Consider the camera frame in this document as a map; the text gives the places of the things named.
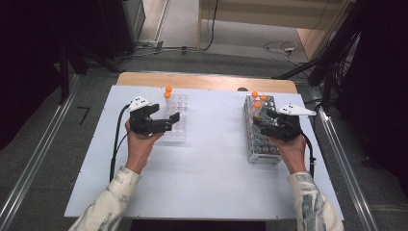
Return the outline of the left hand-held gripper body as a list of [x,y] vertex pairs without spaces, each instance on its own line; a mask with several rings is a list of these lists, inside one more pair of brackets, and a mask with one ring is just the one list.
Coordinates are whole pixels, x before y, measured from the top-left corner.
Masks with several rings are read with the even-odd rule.
[[153,119],[142,117],[142,108],[145,106],[153,105],[151,101],[142,97],[136,96],[128,107],[130,113],[130,128],[133,132],[143,136],[151,136],[153,134],[159,134],[153,132]]

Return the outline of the black metal stand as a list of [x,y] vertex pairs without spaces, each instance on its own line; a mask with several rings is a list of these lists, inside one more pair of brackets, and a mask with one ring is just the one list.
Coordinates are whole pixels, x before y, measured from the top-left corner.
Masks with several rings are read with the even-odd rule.
[[325,48],[316,58],[287,73],[275,76],[274,80],[288,80],[300,72],[311,69],[312,72],[308,76],[307,82],[314,88],[319,84],[323,84],[320,105],[321,107],[328,107],[337,67],[344,62],[351,45],[359,36],[359,16],[364,10],[366,2],[367,0],[355,0],[352,9],[338,31],[326,43]]
[[62,45],[60,48],[60,73],[61,73],[61,99],[60,104],[62,105],[67,97],[69,96],[69,81],[68,81],[68,60],[65,54],[65,46]]

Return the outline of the light wooden furniture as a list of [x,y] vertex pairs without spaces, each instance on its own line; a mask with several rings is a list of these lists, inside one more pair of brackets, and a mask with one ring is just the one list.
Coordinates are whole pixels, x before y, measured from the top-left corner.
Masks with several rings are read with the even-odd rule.
[[309,59],[323,52],[354,8],[354,0],[198,0],[197,46],[201,20],[296,28]]

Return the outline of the metal test tube rack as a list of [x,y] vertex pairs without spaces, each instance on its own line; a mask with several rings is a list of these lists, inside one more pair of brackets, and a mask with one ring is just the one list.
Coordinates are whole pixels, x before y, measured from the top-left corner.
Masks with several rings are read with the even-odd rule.
[[[274,98],[267,95],[268,99],[261,106],[258,117],[268,117],[267,110],[276,110]],[[250,164],[270,164],[277,165],[281,162],[276,146],[269,141],[268,137],[260,133],[260,129],[253,123],[253,104],[251,93],[245,97],[243,103],[243,116],[246,129],[247,140],[247,161]]]

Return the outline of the clear plastic test tube rack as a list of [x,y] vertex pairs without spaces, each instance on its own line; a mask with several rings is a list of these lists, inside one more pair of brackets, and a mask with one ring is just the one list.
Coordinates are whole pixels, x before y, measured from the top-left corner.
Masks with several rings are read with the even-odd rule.
[[167,116],[175,113],[180,114],[180,120],[172,125],[171,131],[166,131],[163,140],[165,142],[184,142],[186,140],[186,124],[188,111],[188,96],[186,94],[171,94],[172,109],[168,113],[165,106]]

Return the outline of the person's left hand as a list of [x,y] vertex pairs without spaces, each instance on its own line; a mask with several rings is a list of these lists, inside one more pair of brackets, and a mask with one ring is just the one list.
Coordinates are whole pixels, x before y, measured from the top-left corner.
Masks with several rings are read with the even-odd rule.
[[150,137],[144,137],[136,134],[131,130],[130,121],[125,123],[128,142],[128,159],[125,167],[134,171],[137,174],[141,174],[142,170],[147,164],[148,157],[153,149],[154,143],[163,134],[154,134]]

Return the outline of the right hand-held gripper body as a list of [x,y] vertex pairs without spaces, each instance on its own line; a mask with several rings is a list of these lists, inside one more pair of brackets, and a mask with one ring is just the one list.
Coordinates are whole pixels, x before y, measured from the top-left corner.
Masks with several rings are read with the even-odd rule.
[[315,116],[317,113],[295,104],[288,104],[275,110],[279,114],[272,122],[272,137],[280,141],[292,141],[298,137],[302,130],[300,116]]

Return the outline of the white table board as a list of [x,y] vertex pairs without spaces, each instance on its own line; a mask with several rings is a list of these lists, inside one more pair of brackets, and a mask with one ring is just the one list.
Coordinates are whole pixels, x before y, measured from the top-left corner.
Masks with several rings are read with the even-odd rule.
[[[65,215],[80,216],[109,184],[110,167],[126,162],[113,151],[125,131],[123,107],[136,96],[164,106],[164,89],[114,86],[80,169]],[[128,218],[272,220],[294,218],[284,164],[250,164],[243,117],[245,92],[188,90],[186,139],[157,141],[131,196]]]

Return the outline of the dark curtain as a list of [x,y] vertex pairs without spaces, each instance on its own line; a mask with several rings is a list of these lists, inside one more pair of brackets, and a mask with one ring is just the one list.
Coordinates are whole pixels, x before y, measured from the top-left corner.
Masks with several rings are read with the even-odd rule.
[[408,0],[366,0],[357,21],[361,35],[336,107],[408,196]]
[[41,103],[64,82],[55,67],[65,55],[88,67],[79,34],[95,0],[0,0],[0,150]]

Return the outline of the black cabinet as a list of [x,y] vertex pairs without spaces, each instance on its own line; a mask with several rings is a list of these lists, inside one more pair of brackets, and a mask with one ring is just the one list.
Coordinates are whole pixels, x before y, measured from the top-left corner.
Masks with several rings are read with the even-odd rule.
[[146,19],[142,0],[98,0],[111,59],[132,53]]

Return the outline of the person's right hand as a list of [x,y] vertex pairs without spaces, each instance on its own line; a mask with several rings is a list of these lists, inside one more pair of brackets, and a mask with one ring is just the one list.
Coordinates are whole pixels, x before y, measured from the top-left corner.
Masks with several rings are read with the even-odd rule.
[[276,146],[290,174],[306,170],[306,141],[302,136],[288,142],[277,141]]

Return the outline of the aluminium floor rail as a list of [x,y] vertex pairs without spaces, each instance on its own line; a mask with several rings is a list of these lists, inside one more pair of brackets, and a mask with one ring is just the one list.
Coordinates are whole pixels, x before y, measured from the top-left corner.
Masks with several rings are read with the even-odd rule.
[[0,231],[8,231],[9,227],[11,226],[13,218],[31,184],[33,183],[83,79],[84,77],[82,75],[73,75],[69,83],[71,92],[68,94],[68,97],[64,103],[59,105],[56,112],[53,114],[51,121],[38,142],[36,149],[28,161],[28,164],[23,169],[15,185],[12,187],[11,192],[7,196],[5,204],[2,206],[2,210],[0,212]]
[[325,113],[323,108],[318,109],[318,115],[322,122],[325,134],[329,139],[334,156],[336,157],[340,171],[364,231],[379,231],[376,220],[371,212],[370,205],[368,204],[359,182],[354,175],[354,171],[346,157],[344,148],[331,117]]

